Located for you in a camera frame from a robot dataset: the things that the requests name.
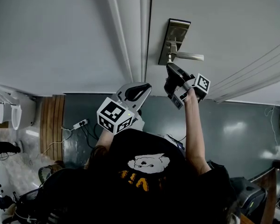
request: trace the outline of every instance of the power strip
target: power strip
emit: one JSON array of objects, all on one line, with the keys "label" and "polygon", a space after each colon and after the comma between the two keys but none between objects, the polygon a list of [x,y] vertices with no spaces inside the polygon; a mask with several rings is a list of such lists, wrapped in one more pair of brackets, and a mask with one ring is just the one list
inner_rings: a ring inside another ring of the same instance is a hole
[{"label": "power strip", "polygon": [[87,119],[83,119],[83,120],[81,120],[79,123],[76,123],[75,125],[74,125],[74,129],[78,129],[78,128],[80,128],[81,126],[85,126],[85,125],[87,125],[88,124],[88,120]]}]

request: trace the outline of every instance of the white door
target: white door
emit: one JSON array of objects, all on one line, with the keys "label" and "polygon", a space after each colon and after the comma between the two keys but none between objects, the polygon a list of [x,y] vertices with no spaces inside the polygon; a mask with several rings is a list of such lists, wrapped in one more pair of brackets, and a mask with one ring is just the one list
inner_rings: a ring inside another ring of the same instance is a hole
[{"label": "white door", "polygon": [[190,21],[180,51],[204,62],[176,58],[189,74],[211,81],[207,98],[237,96],[280,77],[280,0],[152,0],[146,82],[166,96],[167,71],[158,65],[169,18]]}]

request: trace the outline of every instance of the hand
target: hand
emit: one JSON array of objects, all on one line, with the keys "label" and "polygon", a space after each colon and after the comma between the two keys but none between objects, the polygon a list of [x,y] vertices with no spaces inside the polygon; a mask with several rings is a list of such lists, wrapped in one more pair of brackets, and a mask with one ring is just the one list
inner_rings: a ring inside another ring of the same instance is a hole
[{"label": "hand", "polygon": [[183,100],[184,103],[191,103],[192,101],[198,101],[196,94],[195,94],[195,90],[193,88],[189,89],[187,92],[187,97]]}]

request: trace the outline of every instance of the toilet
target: toilet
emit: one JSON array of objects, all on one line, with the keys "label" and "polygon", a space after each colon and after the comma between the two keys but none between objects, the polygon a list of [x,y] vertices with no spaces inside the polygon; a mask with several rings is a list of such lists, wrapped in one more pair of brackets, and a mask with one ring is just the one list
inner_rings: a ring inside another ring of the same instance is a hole
[{"label": "toilet", "polygon": [[0,98],[3,101],[3,104],[0,104],[0,121],[11,120],[14,130],[33,125],[36,109],[33,100],[18,91],[12,91],[9,95],[2,90]]}]

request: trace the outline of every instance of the person's arm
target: person's arm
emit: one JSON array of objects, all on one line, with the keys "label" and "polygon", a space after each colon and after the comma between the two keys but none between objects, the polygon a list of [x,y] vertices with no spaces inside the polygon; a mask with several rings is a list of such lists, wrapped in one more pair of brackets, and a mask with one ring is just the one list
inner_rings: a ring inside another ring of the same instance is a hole
[{"label": "person's arm", "polygon": [[99,140],[98,140],[96,146],[98,146],[98,145],[104,146],[107,149],[107,151],[109,151],[113,138],[114,138],[113,133],[103,129],[102,134],[99,137]]},{"label": "person's arm", "polygon": [[205,160],[205,148],[199,116],[198,100],[193,88],[184,100],[186,111],[186,159],[194,166],[199,175],[210,171]]}]

